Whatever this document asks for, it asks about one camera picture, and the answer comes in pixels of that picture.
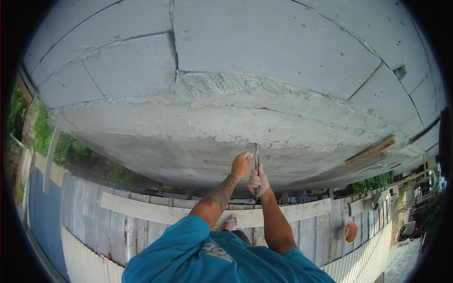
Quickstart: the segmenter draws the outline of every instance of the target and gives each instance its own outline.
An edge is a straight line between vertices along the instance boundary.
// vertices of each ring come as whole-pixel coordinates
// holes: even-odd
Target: chisel
[[[258,167],[260,166],[260,146],[255,144],[255,170],[258,172]],[[260,186],[255,188],[255,198],[260,196]]]

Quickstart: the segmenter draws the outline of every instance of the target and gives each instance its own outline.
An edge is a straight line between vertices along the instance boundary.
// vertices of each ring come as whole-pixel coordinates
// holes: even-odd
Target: concrete wall
[[[299,2],[61,0],[24,65],[54,124],[170,186],[212,188],[253,143],[282,191],[403,172],[435,155],[438,127],[407,146],[445,98],[404,6]],[[344,165],[390,134],[395,146]]]

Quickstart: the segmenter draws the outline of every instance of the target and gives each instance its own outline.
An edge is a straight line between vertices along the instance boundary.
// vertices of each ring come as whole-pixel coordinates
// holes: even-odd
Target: bracelet
[[[234,177],[236,177],[237,182],[239,182],[239,178],[236,176],[236,174],[228,174],[228,175],[233,175]]]

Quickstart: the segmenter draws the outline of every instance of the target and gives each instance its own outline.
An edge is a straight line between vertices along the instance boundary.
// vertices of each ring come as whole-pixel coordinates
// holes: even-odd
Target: blue wall
[[[30,181],[30,229],[55,269],[69,281],[60,240],[62,190],[50,181],[49,194],[43,193],[44,175],[33,166]]]

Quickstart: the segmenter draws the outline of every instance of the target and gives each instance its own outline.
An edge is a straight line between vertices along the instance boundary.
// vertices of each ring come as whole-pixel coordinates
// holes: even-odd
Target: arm
[[[189,215],[198,215],[203,218],[212,230],[227,207],[239,179],[247,174],[252,157],[253,153],[247,151],[236,156],[231,165],[231,174],[200,200]]]
[[[288,221],[281,212],[275,195],[270,188],[269,181],[267,180],[266,174],[263,171],[263,165],[261,164],[258,168],[258,172],[252,169],[250,175],[248,188],[254,193],[257,186],[261,186],[261,192],[259,198],[263,206],[264,216],[264,237],[266,239],[269,249],[283,254],[285,251],[296,248],[297,245],[294,241],[293,230],[289,226]]]

